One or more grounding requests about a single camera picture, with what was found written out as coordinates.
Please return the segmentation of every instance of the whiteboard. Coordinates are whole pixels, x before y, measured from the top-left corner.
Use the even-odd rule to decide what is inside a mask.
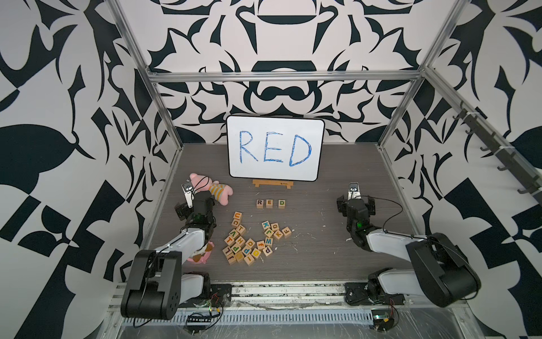
[[[226,128],[232,177],[318,178],[323,120],[233,115],[226,119]]]

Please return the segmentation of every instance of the ventilated metal panel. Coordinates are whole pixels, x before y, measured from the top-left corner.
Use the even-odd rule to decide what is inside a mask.
[[[193,311],[177,311],[172,320],[153,320],[148,325],[184,325]],[[125,319],[124,324],[132,324]],[[136,319],[142,324],[145,319]],[[372,324],[371,310],[225,310],[218,325]]]

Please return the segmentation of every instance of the pink plush toy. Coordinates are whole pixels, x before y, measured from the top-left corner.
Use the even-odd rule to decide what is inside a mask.
[[[194,193],[202,191],[210,191],[222,206],[228,204],[228,196],[234,193],[234,190],[226,184],[221,184],[218,181],[212,181],[212,179],[205,175],[198,175],[196,173],[190,174],[190,182],[194,187]]]

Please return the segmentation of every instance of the patterned backdrop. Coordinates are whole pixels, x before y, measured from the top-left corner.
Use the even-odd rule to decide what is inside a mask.
[[[1,337],[93,337],[176,148],[103,0],[1,7]]]
[[[153,72],[417,69],[453,1],[121,0]],[[326,142],[379,140],[407,81],[161,84],[184,142],[232,113],[322,117]]]
[[[436,70],[542,168],[542,3],[473,0]],[[416,222],[442,232],[482,281],[468,303],[488,336],[542,335],[542,207],[424,82],[385,148]]]
[[[376,142],[409,84],[387,81],[163,83],[159,90],[184,142],[226,142],[233,113],[324,119],[325,142]]]

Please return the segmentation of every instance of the black cable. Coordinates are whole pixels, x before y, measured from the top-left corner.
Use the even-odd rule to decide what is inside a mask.
[[[205,178],[207,178],[207,182],[205,183],[205,185],[201,186],[200,188],[197,188],[198,185],[199,185],[199,183],[201,183]],[[206,176],[204,176],[203,178],[201,178],[201,179],[198,181],[198,183],[194,185],[194,187],[192,187],[192,200],[194,200],[194,194],[197,193],[196,191],[197,191],[198,189],[202,189],[202,188],[204,188],[205,186],[207,186],[207,184],[209,183],[209,180],[211,180],[211,178],[208,177],[208,176],[206,175]]]
[[[384,221],[384,223],[382,224],[382,231],[383,231],[384,233],[387,233],[386,229],[384,228],[384,226],[386,226],[386,223],[387,223],[388,221],[390,221],[391,218],[393,218],[394,216],[397,216],[397,215],[401,214],[401,213],[404,211],[403,205],[401,205],[401,204],[398,203],[397,201],[393,201],[393,200],[385,199],[385,198],[377,198],[377,197],[372,196],[372,195],[360,195],[360,196],[364,196],[364,197],[367,197],[367,198],[373,198],[373,199],[379,199],[379,200],[390,201],[390,202],[393,202],[394,204],[398,205],[399,207],[401,207],[401,210],[400,210],[398,213],[396,213],[396,214],[392,215],[391,217],[387,218],[386,221]]]
[[[149,320],[147,320],[146,322],[144,322],[143,324],[141,324],[141,325],[137,325],[137,326],[136,326],[136,319],[134,318],[133,326],[134,326],[134,328],[140,328],[141,326],[143,326],[143,325],[146,325],[146,324],[150,323],[150,322],[151,322],[151,320],[152,320],[152,319],[149,319]]]
[[[393,317],[393,326],[391,328],[394,328],[395,326],[399,325],[399,311],[397,311],[395,306],[392,304],[390,304],[390,306],[392,310],[395,310],[395,314],[397,315],[397,320],[395,320],[395,317]]]
[[[216,325],[216,323],[218,323],[220,321],[220,319],[222,319],[222,314],[224,313],[224,307],[222,306],[222,302],[220,302],[220,308],[222,309],[222,311],[220,311],[220,316],[218,317],[217,321],[215,321],[213,324],[209,325],[209,327],[207,327],[206,330],[208,330],[211,327],[213,327],[214,325]]]
[[[396,205],[398,205],[399,207],[401,207],[401,211],[399,211],[399,213],[396,213],[396,214],[392,215],[391,217],[387,218],[386,221],[384,221],[384,223],[382,224],[382,232],[384,232],[384,233],[389,233],[389,234],[394,234],[394,235],[401,235],[401,236],[404,236],[404,237],[406,237],[406,238],[411,238],[411,239],[422,239],[422,240],[428,240],[428,241],[431,241],[431,242],[433,242],[433,243],[435,243],[435,244],[437,244],[437,245],[440,245],[440,246],[442,246],[442,247],[444,247],[444,248],[447,248],[448,250],[452,251],[454,254],[456,254],[458,257],[460,257],[461,260],[463,260],[463,262],[465,263],[465,265],[467,265],[467,266],[474,272],[474,269],[473,269],[472,266],[468,263],[468,261],[467,261],[465,258],[463,258],[463,256],[460,255],[460,254],[459,254],[455,249],[453,249],[453,248],[450,248],[450,247],[448,247],[448,246],[446,246],[446,245],[443,245],[443,244],[441,244],[440,242],[435,241],[435,240],[433,240],[433,239],[422,238],[422,237],[419,237],[419,236],[413,236],[413,235],[407,235],[407,234],[401,234],[401,233],[395,233],[395,232],[390,232],[390,231],[386,230],[386,229],[384,228],[384,226],[386,226],[386,223],[387,223],[391,218],[393,218],[394,216],[397,216],[397,215],[401,214],[401,212],[404,211],[403,205],[401,205],[401,204],[398,203],[397,201],[393,201],[393,200],[390,200],[390,199],[377,198],[377,197],[375,197],[375,196],[370,196],[370,195],[360,195],[360,196],[367,197],[367,198],[371,197],[371,198],[373,198],[373,199],[379,199],[379,200],[391,201],[391,202],[393,202],[394,204],[396,204]],[[480,289],[480,287],[479,287],[478,281],[477,281],[476,279],[474,280],[474,282],[475,282],[475,284],[476,284],[476,292],[474,293],[474,295],[473,295],[472,297],[470,297],[470,298],[463,298],[463,299],[460,299],[460,300],[468,301],[468,300],[472,300],[472,299],[474,299],[474,298],[476,298],[476,297],[478,296],[478,290]]]

